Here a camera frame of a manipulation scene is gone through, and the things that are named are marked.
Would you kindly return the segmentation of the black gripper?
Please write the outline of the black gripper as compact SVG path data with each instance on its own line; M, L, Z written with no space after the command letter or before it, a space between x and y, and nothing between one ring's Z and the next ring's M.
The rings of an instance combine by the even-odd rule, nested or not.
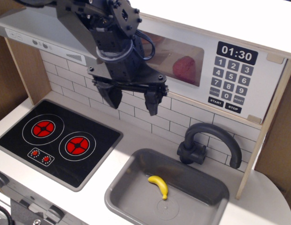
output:
M94 84L108 105L114 109L119 107L122 90L143 92L146 108L151 116L155 116L163 96L168 93L166 76L149 67L134 46L121 52L96 49L96 53L108 74L97 72L95 65L89 66L87 71L93 76Z

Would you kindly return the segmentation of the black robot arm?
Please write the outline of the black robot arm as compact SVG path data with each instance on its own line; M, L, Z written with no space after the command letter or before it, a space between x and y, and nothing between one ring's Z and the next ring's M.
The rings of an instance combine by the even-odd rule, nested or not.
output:
M147 65L155 55L145 55L142 41L152 40L138 29L139 10L127 0L22 0L26 7L55 8L58 20L109 72L105 78L88 73L93 84L114 109L119 107L122 91L144 94L150 115L156 115L162 98L167 95L166 76Z

